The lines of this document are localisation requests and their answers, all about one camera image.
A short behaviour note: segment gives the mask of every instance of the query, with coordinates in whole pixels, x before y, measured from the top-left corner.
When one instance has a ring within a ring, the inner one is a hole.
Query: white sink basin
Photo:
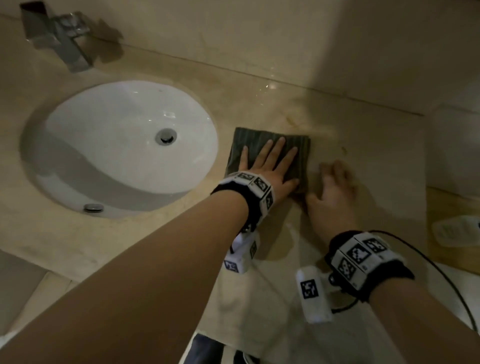
[[[146,81],[87,89],[33,124],[21,150],[31,179],[73,210],[102,205],[94,216],[170,204],[207,175],[218,149],[215,127],[198,102]]]

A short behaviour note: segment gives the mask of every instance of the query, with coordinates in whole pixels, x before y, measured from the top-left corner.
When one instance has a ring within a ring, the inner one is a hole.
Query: chrome faucet
[[[92,67],[74,38],[90,32],[78,12],[50,17],[43,1],[20,4],[25,36],[36,49],[51,48],[65,62],[70,72]]]

